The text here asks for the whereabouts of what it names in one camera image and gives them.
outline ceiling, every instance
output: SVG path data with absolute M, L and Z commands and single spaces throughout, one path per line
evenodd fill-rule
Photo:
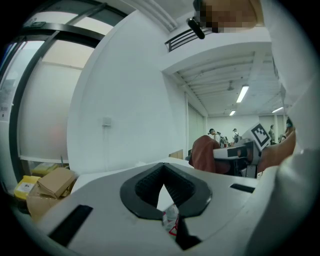
M 194 0 L 154 0 L 174 20 L 194 10 Z
M 210 117 L 228 116 L 233 110 L 235 115 L 270 115 L 283 106 L 271 44 L 261 51 L 205 60 L 175 75 L 183 79 Z M 243 85 L 249 85 L 249 90 L 242 102 L 236 103 Z

